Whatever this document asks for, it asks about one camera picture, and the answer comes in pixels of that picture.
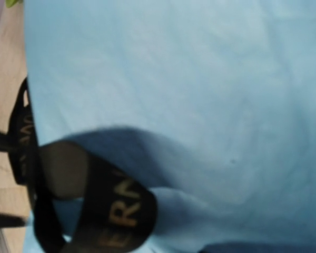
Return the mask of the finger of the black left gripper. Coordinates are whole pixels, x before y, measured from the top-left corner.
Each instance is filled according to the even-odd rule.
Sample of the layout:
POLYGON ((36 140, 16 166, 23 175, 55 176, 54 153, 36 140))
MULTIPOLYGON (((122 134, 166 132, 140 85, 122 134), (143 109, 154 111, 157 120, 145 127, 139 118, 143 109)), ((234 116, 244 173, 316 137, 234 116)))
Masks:
POLYGON ((16 152, 18 150, 18 140, 15 132, 4 133, 0 131, 0 152, 16 152))
POLYGON ((26 226, 26 218, 0 213, 0 228, 18 228, 26 226))

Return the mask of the black printed ribbon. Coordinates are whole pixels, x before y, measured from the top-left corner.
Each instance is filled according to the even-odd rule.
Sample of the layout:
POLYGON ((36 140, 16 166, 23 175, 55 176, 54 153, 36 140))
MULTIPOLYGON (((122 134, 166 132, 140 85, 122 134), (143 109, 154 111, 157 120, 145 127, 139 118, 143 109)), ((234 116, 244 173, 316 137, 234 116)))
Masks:
POLYGON ((33 230, 44 252, 132 252, 151 235, 155 196, 121 169, 69 141, 39 147, 23 81, 9 121, 8 153, 16 183, 26 186, 33 230), (55 212, 62 200, 82 199, 71 240, 55 212))

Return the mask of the yellow fake flower stem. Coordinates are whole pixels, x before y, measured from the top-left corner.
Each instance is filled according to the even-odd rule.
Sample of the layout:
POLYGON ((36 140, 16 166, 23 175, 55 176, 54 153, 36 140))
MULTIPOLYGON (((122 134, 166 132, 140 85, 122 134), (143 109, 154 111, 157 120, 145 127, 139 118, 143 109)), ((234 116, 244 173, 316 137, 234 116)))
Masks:
POLYGON ((13 7, 14 5, 20 4, 20 3, 22 3, 22 2, 23 2, 23 0, 6 0, 6 1, 5 1, 5 4, 6 4, 6 7, 7 7, 7 8, 11 8, 11 7, 13 7))

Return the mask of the blue wrapping paper sheet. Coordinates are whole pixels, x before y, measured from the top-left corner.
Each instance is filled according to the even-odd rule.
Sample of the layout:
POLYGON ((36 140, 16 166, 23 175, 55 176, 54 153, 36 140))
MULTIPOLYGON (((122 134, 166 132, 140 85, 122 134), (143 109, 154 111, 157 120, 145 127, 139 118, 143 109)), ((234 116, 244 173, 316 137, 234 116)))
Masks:
POLYGON ((151 191, 139 252, 316 252, 316 1, 25 1, 40 145, 151 191))

